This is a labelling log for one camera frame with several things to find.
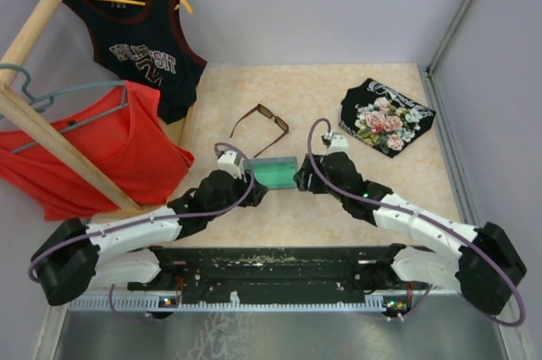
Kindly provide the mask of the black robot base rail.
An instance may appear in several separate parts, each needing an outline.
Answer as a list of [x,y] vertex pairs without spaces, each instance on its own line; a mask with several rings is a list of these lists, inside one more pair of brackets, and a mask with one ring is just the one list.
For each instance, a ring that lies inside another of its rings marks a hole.
[[161,268],[129,291],[170,292],[166,311],[355,310],[407,313],[426,284],[402,281],[390,267],[393,246],[152,247]]

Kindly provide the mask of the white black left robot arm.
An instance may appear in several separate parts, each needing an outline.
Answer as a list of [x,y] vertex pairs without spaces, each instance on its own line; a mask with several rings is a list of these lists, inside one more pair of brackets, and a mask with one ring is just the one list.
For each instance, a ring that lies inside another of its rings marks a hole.
[[29,278],[51,306],[123,283],[167,289],[176,269],[159,260],[153,246],[201,232],[233,208],[255,208],[267,193],[249,169],[239,175],[218,169],[197,188],[149,213],[101,224],[65,220],[31,257]]

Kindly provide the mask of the brown sunglasses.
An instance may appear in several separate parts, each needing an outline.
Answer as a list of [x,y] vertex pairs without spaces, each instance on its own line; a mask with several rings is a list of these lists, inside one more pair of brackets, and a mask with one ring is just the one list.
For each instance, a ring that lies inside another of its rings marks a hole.
[[290,121],[283,114],[258,102],[235,117],[229,138],[248,146],[253,158],[271,158],[283,152],[281,147],[290,134]]

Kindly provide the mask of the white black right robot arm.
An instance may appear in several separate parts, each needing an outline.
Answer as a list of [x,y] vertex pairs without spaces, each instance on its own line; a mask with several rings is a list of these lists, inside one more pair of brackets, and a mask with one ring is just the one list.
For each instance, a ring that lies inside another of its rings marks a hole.
[[444,219],[388,186],[363,179],[345,152],[306,155],[293,180],[299,191],[330,194],[353,218],[409,236],[418,247],[396,245],[378,268],[390,289],[417,281],[454,290],[479,311],[498,315],[517,294],[526,266],[507,233]]

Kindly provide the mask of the grey-blue glasses case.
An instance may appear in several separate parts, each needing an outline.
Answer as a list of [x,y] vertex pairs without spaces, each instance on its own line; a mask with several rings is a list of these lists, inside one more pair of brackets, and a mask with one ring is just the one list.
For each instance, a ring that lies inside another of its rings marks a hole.
[[297,157],[254,158],[244,162],[243,168],[248,173],[252,168],[255,189],[265,186],[271,191],[296,188],[297,165]]

